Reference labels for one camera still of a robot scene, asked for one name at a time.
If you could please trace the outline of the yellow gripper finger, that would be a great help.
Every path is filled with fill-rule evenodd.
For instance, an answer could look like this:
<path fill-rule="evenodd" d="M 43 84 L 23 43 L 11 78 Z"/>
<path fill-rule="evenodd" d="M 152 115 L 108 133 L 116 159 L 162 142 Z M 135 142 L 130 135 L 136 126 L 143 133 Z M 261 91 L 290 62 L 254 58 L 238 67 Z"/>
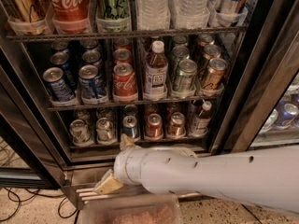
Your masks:
<path fill-rule="evenodd" d="M 94 186 L 93 191 L 97 194 L 109 194 L 115 190 L 123 187 L 111 169 L 109 169 L 101 178 L 101 180 Z"/>
<path fill-rule="evenodd" d="M 125 133 L 121 135 L 120 150 L 125 150 L 127 148 L 135 147 L 135 143 L 130 136 L 127 136 Z"/>

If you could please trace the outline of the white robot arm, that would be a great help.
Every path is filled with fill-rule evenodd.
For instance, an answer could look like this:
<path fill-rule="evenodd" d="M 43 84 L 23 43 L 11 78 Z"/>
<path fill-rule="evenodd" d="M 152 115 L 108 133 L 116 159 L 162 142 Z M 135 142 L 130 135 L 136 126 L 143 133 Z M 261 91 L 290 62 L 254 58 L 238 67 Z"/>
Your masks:
<path fill-rule="evenodd" d="M 299 214 L 299 148 L 277 147 L 197 158 L 186 147 L 143 148 L 127 135 L 114 166 L 94 187 L 108 194 L 141 185 L 155 194 L 195 193 Z"/>

